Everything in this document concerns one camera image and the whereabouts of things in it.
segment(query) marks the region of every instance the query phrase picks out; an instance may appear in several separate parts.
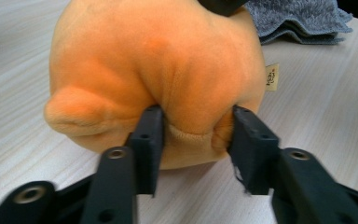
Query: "folded towel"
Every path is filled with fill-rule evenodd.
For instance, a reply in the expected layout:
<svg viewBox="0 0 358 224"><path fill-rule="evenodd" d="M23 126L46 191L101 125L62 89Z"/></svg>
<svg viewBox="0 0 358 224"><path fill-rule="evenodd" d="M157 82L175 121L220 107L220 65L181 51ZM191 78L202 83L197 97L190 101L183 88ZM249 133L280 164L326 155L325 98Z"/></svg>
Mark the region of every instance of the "folded towel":
<svg viewBox="0 0 358 224"><path fill-rule="evenodd" d="M290 35L301 44L336 44L338 33L352 31L352 16L336 0L251 0L246 3L262 44Z"/></svg>

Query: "white wood grain surface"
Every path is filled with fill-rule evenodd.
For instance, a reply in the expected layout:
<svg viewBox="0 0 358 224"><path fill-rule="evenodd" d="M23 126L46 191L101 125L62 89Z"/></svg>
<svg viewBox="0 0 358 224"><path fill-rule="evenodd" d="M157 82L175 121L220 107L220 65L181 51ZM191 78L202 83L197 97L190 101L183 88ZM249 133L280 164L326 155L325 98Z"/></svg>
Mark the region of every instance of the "white wood grain surface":
<svg viewBox="0 0 358 224"><path fill-rule="evenodd" d="M48 53L68 1L0 0L0 200L33 180L62 189L94 172L98 155L43 121ZM340 183L358 190L358 20L336 46L278 40L263 47L281 64L278 90L259 117L282 147L314 153ZM229 159L161 172L155 199L139 196L141 223L274 223L269 197L245 196Z"/></svg>

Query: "plush toy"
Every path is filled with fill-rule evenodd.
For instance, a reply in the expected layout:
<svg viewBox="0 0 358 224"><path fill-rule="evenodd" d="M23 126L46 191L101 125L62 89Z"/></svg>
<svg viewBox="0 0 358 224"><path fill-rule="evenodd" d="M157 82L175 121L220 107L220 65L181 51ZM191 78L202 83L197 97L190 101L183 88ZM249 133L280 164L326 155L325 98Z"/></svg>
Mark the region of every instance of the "plush toy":
<svg viewBox="0 0 358 224"><path fill-rule="evenodd" d="M143 111L165 116L161 169L227 155L232 106L257 111L266 86L255 27L197 0L73 0L50 53L45 119L96 152L122 146Z"/></svg>

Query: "yellow tag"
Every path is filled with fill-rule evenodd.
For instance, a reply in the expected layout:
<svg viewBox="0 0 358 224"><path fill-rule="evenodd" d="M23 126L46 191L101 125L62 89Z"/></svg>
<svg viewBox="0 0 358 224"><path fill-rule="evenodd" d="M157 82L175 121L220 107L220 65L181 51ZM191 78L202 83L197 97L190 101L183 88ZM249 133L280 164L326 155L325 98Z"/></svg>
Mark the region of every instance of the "yellow tag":
<svg viewBox="0 0 358 224"><path fill-rule="evenodd" d="M266 67L267 86L266 91L276 91L278 89L279 64L275 63Z"/></svg>

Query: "gray cloth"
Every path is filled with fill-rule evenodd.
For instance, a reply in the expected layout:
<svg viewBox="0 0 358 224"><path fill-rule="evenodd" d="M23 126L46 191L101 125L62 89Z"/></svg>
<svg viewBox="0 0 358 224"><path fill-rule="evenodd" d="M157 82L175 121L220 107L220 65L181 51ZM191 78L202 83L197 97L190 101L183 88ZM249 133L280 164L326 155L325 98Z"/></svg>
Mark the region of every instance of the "gray cloth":
<svg viewBox="0 0 358 224"><path fill-rule="evenodd" d="M301 44L336 44L338 33L349 33L352 15L336 0L250 0L246 3L262 44L290 35Z"/></svg>

